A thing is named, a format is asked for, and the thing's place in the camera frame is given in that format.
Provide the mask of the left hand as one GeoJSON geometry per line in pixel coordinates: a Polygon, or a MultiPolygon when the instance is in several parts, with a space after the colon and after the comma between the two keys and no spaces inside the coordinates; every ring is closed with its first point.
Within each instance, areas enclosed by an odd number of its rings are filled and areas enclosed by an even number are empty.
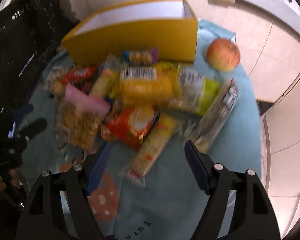
{"type": "MultiPolygon", "coordinates": [[[[12,185],[13,187],[15,187],[17,189],[20,189],[20,181],[19,181],[19,176],[18,176],[18,172],[16,169],[10,170],[7,177],[8,177],[9,185],[12,185]]],[[[0,176],[0,191],[4,191],[4,189],[6,189],[6,187],[7,187],[6,183],[0,176]]]]}

